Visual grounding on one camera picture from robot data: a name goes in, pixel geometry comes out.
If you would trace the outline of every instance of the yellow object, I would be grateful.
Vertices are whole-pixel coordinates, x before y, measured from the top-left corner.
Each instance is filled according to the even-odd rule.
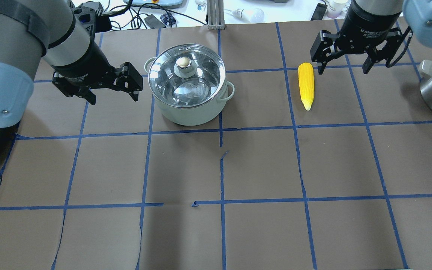
[[[301,101],[304,108],[309,111],[314,101],[314,70],[310,63],[302,63],[298,67],[298,80],[300,82]]]

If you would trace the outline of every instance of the lid knob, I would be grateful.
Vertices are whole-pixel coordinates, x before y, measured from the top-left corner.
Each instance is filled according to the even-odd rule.
[[[179,57],[176,60],[176,65],[178,65],[179,68],[184,69],[191,66],[191,59],[187,56]]]

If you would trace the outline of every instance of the gray electronic device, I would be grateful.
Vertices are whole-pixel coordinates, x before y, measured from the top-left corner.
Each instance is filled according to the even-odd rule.
[[[131,5],[135,6],[135,7],[140,7],[144,4],[152,4],[152,3],[153,2],[151,0],[132,0]],[[183,0],[159,0],[159,2],[156,4],[160,5],[161,7],[173,9],[173,8],[181,7],[181,5],[183,4]]]

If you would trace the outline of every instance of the transparent pot lid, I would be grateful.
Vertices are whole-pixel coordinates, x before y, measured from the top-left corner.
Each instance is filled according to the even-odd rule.
[[[154,96],[173,107],[200,106],[216,97],[226,80],[223,61],[211,49],[183,44],[161,53],[148,72]]]

